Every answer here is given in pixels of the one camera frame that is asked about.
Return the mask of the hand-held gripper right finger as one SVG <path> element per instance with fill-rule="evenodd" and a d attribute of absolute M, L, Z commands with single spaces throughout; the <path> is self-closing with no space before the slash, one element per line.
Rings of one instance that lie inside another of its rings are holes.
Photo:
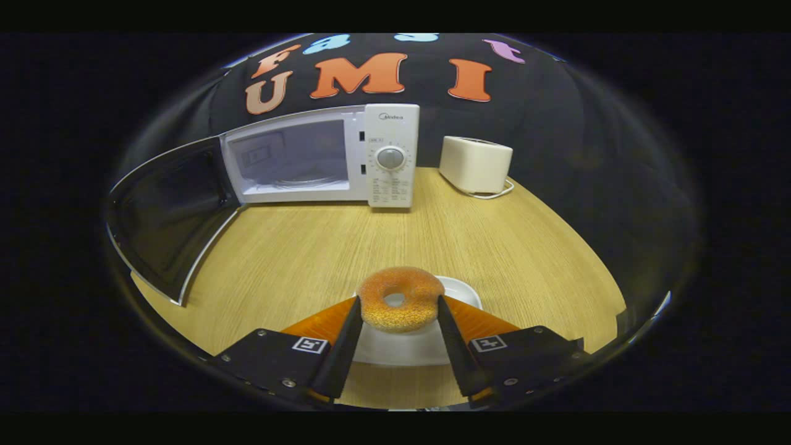
<path fill-rule="evenodd" d="M 519 328 L 449 296 L 438 299 L 438 322 L 469 405 L 523 405 L 585 369 L 584 339 L 545 326 Z"/>

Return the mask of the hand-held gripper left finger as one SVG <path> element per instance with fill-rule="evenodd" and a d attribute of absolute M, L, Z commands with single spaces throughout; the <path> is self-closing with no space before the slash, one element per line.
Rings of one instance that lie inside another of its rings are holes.
<path fill-rule="evenodd" d="M 345 382 L 362 331 L 353 296 L 282 331 L 257 328 L 214 357 L 214 367 L 271 396 L 332 405 Z"/>

